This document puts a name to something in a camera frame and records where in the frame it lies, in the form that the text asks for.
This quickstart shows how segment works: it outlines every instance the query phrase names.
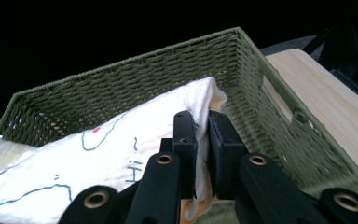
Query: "bolt hole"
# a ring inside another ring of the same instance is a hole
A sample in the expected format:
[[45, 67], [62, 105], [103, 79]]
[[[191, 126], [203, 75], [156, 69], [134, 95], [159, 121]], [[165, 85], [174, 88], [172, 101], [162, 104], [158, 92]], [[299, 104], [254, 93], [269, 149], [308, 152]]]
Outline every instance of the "bolt hole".
[[256, 165], [266, 165], [267, 164], [266, 159], [261, 156], [251, 156], [249, 158], [249, 161], [251, 161], [251, 163], [256, 164]]
[[157, 157], [157, 162], [159, 164], [168, 164], [172, 161], [172, 157], [170, 155], [162, 155], [162, 156], [159, 156]]
[[352, 212], [358, 212], [358, 200], [351, 195], [339, 193], [333, 196], [334, 201], [341, 207]]
[[109, 199], [109, 194], [105, 190], [99, 190], [87, 196], [84, 200], [84, 206], [87, 208], [98, 208], [104, 205]]

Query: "dark wall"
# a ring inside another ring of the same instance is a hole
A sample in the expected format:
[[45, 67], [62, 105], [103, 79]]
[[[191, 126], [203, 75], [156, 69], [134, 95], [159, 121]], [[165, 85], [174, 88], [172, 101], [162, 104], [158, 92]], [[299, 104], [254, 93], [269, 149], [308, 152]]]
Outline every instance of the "dark wall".
[[0, 118], [17, 91], [234, 26], [259, 48], [316, 35], [336, 11], [322, 0], [0, 1]]

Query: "wooden table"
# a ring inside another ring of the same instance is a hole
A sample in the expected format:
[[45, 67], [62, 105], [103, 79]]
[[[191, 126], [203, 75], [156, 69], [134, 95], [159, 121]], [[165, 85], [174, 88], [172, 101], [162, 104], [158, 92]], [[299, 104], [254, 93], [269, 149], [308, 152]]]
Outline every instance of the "wooden table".
[[[358, 165], [358, 95], [302, 50], [289, 49], [266, 58]], [[275, 98], [290, 113], [280, 97]]]

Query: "green woven basket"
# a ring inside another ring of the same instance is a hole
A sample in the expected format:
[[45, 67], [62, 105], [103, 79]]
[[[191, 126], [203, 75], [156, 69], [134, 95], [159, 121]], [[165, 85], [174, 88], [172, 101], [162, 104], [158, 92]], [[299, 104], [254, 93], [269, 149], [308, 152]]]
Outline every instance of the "green woven basket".
[[[41, 147], [207, 76], [227, 94], [224, 113], [248, 149], [270, 156], [300, 189], [315, 197], [331, 187], [358, 190], [358, 166], [238, 27], [15, 93], [0, 135]], [[263, 76], [292, 120], [272, 100]]]

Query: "white fabric with drawings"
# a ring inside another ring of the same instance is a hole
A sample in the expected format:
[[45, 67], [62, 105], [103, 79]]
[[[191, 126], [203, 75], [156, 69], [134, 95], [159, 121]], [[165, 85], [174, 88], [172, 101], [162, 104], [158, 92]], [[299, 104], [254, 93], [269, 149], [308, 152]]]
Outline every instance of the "white fabric with drawings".
[[86, 188], [106, 185], [122, 191], [142, 177], [148, 158], [159, 151], [160, 139], [172, 137], [173, 116], [183, 110], [191, 111], [199, 125], [198, 198], [192, 203], [182, 201], [181, 222], [193, 222], [212, 203], [204, 162], [208, 111], [221, 111], [226, 100], [214, 78], [206, 77], [92, 130], [27, 151], [14, 165], [0, 170], [0, 223], [57, 223]]

